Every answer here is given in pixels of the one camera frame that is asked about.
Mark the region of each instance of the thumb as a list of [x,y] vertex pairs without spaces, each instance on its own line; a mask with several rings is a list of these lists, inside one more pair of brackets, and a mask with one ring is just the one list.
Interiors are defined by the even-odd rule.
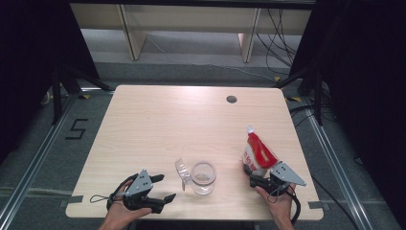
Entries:
[[257,194],[259,194],[260,196],[262,196],[265,199],[268,198],[268,196],[269,196],[269,194],[264,189],[262,189],[260,186],[256,186],[255,191],[257,191]]

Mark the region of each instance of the table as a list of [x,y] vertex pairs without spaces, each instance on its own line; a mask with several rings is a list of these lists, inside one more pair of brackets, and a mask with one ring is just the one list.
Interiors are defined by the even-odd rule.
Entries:
[[[237,102],[229,103],[229,96]],[[281,90],[209,86],[117,87],[73,192],[83,201],[70,203],[66,214],[104,218],[106,201],[90,203],[90,197],[109,196],[127,177],[146,169],[149,175],[165,175],[149,197],[176,193],[161,214],[146,219],[269,220],[241,167],[248,125],[307,183],[297,187],[300,219],[321,219],[323,210],[308,205],[319,198]],[[196,195],[191,187],[182,191],[174,165],[180,157],[189,169],[200,160],[215,165],[210,195]]]

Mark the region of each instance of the container lid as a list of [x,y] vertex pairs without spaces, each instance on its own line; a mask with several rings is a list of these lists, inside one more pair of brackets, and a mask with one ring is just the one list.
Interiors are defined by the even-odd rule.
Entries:
[[179,158],[179,160],[175,162],[175,167],[180,178],[182,179],[182,189],[185,191],[185,185],[192,184],[191,174],[183,163],[182,158]]

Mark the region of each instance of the gray carpet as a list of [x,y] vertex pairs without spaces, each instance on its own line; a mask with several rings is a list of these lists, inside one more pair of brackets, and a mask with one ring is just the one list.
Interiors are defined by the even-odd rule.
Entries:
[[[275,84],[271,80],[276,76],[281,76],[273,74],[267,68],[259,67],[243,70],[256,75],[264,75],[271,80],[247,75],[238,70],[215,66],[97,63],[97,68],[103,82],[111,86],[126,83],[271,87]],[[278,69],[278,71],[287,73],[288,69]],[[80,80],[79,82],[82,86],[92,86],[85,81]],[[296,90],[299,83],[298,81],[286,86],[283,89],[285,96],[297,96]],[[67,218],[64,208],[59,207],[59,203],[62,200],[67,200],[69,193],[75,188],[111,97],[107,94],[92,94],[87,100],[77,99],[75,101],[51,152],[34,180],[32,189],[14,217],[10,229],[97,229],[102,219]],[[288,103],[289,108],[302,105],[304,104],[300,102]],[[15,187],[39,148],[42,139],[50,128],[52,113],[51,104],[46,104],[44,108],[38,110],[32,125],[27,129],[27,133],[21,141],[19,149],[10,154],[0,167],[1,205],[7,201],[10,194],[10,190],[7,188]],[[323,108],[323,116],[324,129],[328,138],[339,156],[354,190],[371,217],[372,226],[375,229],[400,229],[380,193],[374,187],[368,173],[361,165],[353,161],[356,155],[346,140],[345,133],[343,133],[339,123],[335,121],[331,109]],[[87,121],[77,123],[77,127],[86,130],[81,139],[67,140],[66,137],[79,136],[77,132],[70,131],[76,119],[87,119]],[[306,113],[304,111],[298,112],[292,120],[297,125],[296,130],[310,172],[349,210]],[[316,190],[329,210],[325,211],[325,216],[320,221],[298,221],[295,225],[296,229],[354,229],[344,212],[331,197],[318,185],[316,185]],[[180,226],[187,227],[188,224],[190,223],[183,222]],[[179,222],[173,222],[172,225],[168,226],[172,226],[170,229],[180,229]],[[259,226],[262,230],[277,229],[273,221],[261,222]],[[232,224],[228,226],[218,224],[213,226],[213,229],[236,228]]]

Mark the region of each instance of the black tape marking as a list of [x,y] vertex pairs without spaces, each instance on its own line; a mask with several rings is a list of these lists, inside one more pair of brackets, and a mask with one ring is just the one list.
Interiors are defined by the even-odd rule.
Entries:
[[79,137],[65,137],[65,140],[80,140],[81,137],[83,136],[84,131],[86,131],[86,128],[75,128],[77,122],[87,122],[89,119],[76,119],[74,121],[74,124],[71,127],[71,131],[79,131],[80,136]]

